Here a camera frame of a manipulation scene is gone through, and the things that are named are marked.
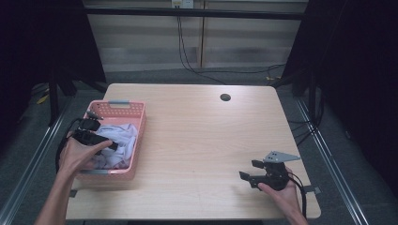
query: white cloth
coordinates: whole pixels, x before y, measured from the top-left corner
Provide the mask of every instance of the white cloth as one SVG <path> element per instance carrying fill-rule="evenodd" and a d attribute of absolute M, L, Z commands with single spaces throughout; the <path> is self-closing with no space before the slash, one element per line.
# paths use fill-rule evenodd
<path fill-rule="evenodd" d="M 96 133 L 117 143 L 118 147 L 116 151 L 110 148 L 102 149 L 99 156 L 93 156 L 94 168 L 97 170 L 127 169 L 130 166 L 133 146 L 138 135 L 137 128 L 133 124 L 104 125 L 100 126 Z"/>

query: metal bracket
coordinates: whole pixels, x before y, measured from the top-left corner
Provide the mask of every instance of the metal bracket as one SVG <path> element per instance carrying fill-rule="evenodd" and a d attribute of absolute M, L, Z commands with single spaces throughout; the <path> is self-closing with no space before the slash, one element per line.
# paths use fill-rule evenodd
<path fill-rule="evenodd" d="M 263 160 L 264 162 L 278 163 L 278 162 L 286 162 L 286 161 L 293 161 L 299 159 L 301 159 L 301 157 L 299 156 L 293 156 L 286 153 L 272 151 L 268 155 L 266 155 Z"/>

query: human hand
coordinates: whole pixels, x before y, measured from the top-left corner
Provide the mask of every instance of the human hand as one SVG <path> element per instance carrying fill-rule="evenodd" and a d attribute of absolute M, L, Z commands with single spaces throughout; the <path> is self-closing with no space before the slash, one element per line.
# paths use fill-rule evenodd
<path fill-rule="evenodd" d="M 69 175 L 75 175 L 99 150 L 112 144 L 112 141 L 87 146 L 70 137 L 61 152 L 59 159 L 59 171 Z"/>
<path fill-rule="evenodd" d="M 292 170 L 287 167 L 286 170 L 289 176 L 292 177 Z M 263 183 L 258 184 L 258 187 L 272 198 L 291 224 L 308 224 L 305 217 L 301 214 L 296 185 L 293 181 L 289 180 L 286 187 L 279 191 Z"/>

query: plastic basket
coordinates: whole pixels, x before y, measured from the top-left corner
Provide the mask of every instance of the plastic basket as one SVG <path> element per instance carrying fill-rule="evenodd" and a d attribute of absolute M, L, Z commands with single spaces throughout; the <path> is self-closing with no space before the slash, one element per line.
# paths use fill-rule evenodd
<path fill-rule="evenodd" d="M 117 170 L 82 170 L 76 178 L 79 180 L 131 180 L 135 175 L 138 163 L 141 140 L 143 139 L 145 127 L 145 104 L 144 102 L 128 100 L 94 100 L 88 106 L 88 110 L 94 112 L 103 120 L 102 125 L 134 124 L 138 136 L 133 146 L 130 166 L 127 169 Z"/>

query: wooden table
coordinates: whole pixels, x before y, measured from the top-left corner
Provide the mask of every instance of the wooden table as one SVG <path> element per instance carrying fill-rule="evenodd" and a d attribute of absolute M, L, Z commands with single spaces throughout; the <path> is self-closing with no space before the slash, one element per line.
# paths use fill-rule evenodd
<path fill-rule="evenodd" d="M 222 94 L 231 99 L 221 100 Z M 299 156 L 272 87 L 112 84 L 105 99 L 146 103 L 137 171 L 131 181 L 76 180 L 78 192 L 69 200 L 67 219 L 283 217 L 267 194 L 238 173 L 265 174 L 251 160 L 272 150 Z M 286 166 L 310 185 L 301 160 Z M 313 193 L 307 202 L 307 217 L 319 217 Z"/>

